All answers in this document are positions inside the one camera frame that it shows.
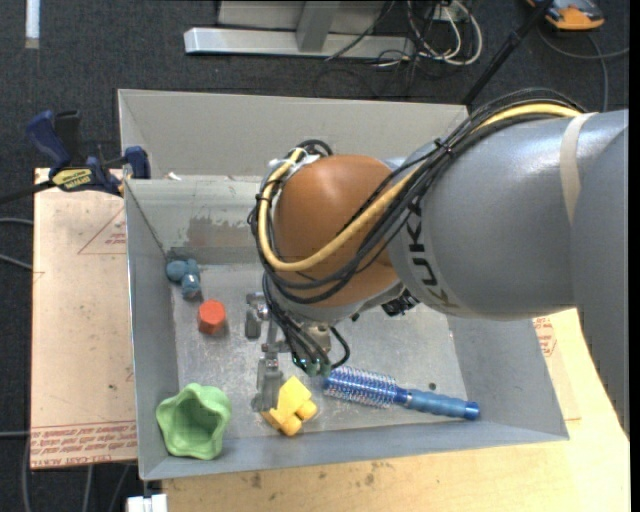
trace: green bowl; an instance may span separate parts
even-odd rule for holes
[[[222,436],[231,418],[231,402],[213,386],[189,384],[160,402],[156,419],[171,455],[211,460],[222,451]]]

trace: metal stand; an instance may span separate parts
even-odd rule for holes
[[[352,43],[364,31],[355,34],[330,33],[336,16],[340,16],[340,4],[336,1],[304,2],[295,30],[291,31],[192,28],[184,34],[185,51],[187,54],[329,57]],[[410,51],[406,46],[404,37],[366,36],[341,56],[373,59],[385,51]]]

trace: black carpet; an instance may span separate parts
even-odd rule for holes
[[[481,76],[510,32],[531,9],[523,0],[475,1],[474,13],[484,34],[481,58],[453,69],[425,62],[374,69],[357,60],[324,62],[313,58],[256,56],[186,56],[183,33],[214,23],[211,1],[42,0],[40,49],[25,49],[24,2],[0,3],[0,195],[31,184],[34,167],[50,162],[25,137],[29,119],[45,109],[80,110],[83,151],[118,154],[116,92],[120,88],[235,92],[300,97],[383,99],[459,104]],[[406,31],[403,2],[397,2],[378,33]],[[607,22],[591,34],[542,32],[564,51],[595,55],[629,45],[628,0],[602,0]],[[606,60],[605,82],[599,60],[563,56],[533,30],[474,101],[484,103],[527,87],[562,92],[589,111],[628,108],[629,56]],[[0,205],[0,218],[33,218],[33,201]],[[0,254],[31,262],[29,226],[0,224]],[[0,261],[0,432],[28,428],[31,275]],[[24,439],[0,439],[0,511],[23,510],[20,472]],[[121,465],[97,466],[90,510],[108,509]],[[29,475],[34,511],[80,510],[86,469]],[[125,475],[121,496],[140,494],[135,468]]]

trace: yellow block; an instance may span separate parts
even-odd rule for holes
[[[273,428],[293,436],[300,430],[302,423],[317,412],[318,406],[311,401],[311,391],[294,376],[280,387],[278,407],[261,414]]]

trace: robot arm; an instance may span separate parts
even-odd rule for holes
[[[397,298],[498,320],[577,307],[629,432],[627,124],[516,94],[399,166],[295,148],[250,219],[278,323],[302,350]]]

